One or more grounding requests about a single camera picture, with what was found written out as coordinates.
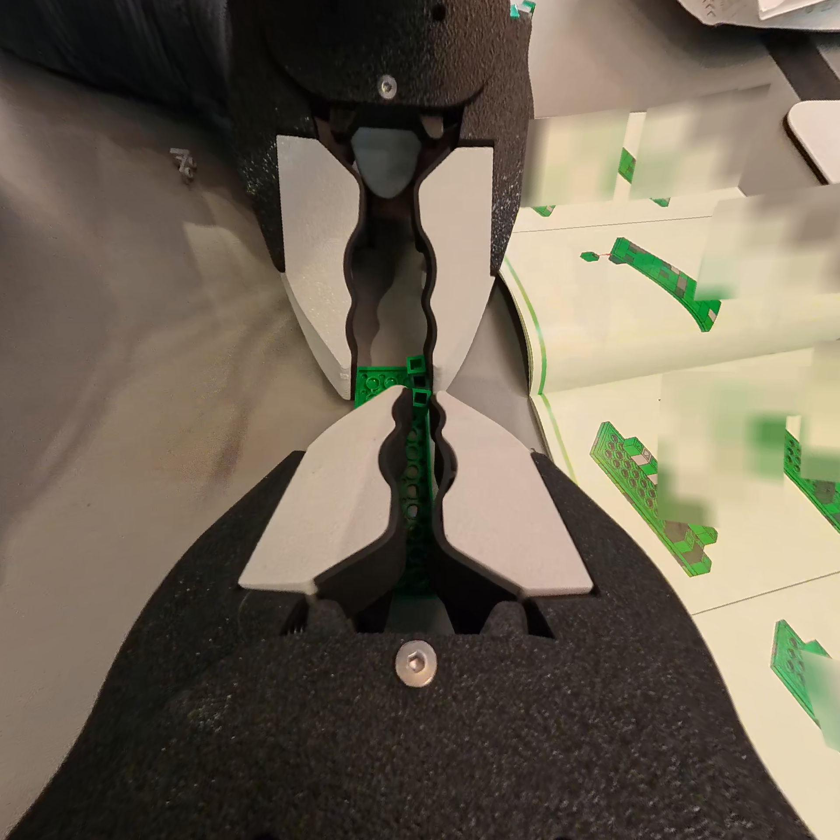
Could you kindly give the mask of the dark ribbed cloth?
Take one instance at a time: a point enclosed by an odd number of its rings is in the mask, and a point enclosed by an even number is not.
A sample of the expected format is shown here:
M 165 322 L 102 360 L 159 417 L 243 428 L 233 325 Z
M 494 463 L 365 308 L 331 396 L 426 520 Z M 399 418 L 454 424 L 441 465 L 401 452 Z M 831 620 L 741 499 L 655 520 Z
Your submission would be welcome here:
M 1 47 L 93 87 L 227 117 L 225 1 L 2 1 Z

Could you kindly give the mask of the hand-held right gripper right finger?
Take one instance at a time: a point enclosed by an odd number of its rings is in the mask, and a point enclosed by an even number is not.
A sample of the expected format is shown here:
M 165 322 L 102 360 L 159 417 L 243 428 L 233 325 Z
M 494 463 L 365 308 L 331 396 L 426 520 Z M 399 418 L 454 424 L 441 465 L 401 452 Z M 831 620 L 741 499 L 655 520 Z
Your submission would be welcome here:
M 588 595 L 593 581 L 532 452 L 447 392 L 430 403 L 438 493 L 428 577 L 451 617 Z

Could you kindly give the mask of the building instruction booklet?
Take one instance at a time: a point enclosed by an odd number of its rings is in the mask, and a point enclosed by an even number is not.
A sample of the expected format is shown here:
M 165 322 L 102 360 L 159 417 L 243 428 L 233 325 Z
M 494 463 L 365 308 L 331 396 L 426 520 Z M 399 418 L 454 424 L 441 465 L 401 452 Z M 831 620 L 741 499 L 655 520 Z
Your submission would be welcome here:
M 644 549 L 838 838 L 838 187 L 739 189 L 765 90 L 537 120 L 501 266 L 548 454 Z

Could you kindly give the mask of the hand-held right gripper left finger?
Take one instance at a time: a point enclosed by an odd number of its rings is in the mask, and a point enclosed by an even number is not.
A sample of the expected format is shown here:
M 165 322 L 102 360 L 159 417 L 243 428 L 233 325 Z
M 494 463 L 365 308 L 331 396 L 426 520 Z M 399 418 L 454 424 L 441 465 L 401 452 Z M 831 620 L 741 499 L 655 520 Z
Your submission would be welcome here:
M 309 447 L 238 584 L 331 600 L 349 617 L 391 593 L 406 565 L 399 480 L 408 389 L 394 385 Z

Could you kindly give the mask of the white rounded tray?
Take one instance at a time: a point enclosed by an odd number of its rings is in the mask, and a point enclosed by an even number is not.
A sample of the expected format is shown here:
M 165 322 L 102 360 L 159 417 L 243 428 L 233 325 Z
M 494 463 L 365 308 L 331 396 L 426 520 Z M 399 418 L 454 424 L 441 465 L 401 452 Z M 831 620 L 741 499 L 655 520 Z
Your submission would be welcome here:
M 839 183 L 839 100 L 797 102 L 784 127 L 794 146 L 825 184 Z

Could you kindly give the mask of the white printed paper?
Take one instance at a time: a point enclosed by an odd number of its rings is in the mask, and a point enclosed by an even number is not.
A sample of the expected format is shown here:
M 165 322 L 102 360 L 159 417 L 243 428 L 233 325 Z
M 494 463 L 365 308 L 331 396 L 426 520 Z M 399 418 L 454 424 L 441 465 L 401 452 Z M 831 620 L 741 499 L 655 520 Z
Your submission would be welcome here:
M 707 26 L 839 31 L 838 1 L 679 1 L 679 5 Z

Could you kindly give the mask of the green building brick plate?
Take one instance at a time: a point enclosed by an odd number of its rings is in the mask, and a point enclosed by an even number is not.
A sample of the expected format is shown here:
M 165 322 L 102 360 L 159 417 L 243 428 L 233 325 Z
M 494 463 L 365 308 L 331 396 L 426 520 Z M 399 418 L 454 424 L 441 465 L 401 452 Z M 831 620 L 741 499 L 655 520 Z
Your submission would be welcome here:
M 399 599 L 434 595 L 424 561 L 432 545 L 434 473 L 428 422 L 431 396 L 424 359 L 406 358 L 404 366 L 366 366 L 357 370 L 354 406 L 358 407 L 394 385 L 412 394 L 413 424 L 406 438 L 406 467 L 400 479 L 400 504 L 406 526 L 406 568 L 395 588 Z

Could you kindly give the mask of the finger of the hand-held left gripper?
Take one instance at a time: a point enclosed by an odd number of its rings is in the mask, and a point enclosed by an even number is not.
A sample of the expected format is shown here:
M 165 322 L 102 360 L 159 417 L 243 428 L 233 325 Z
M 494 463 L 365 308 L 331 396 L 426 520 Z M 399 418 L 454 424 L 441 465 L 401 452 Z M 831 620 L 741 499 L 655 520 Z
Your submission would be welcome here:
M 351 398 L 345 256 L 360 222 L 355 173 L 317 139 L 276 137 L 283 286 L 303 335 L 336 392 Z
M 434 389 L 462 366 L 493 285 L 490 269 L 493 150 L 455 148 L 417 188 L 418 223 L 429 248 L 430 362 Z

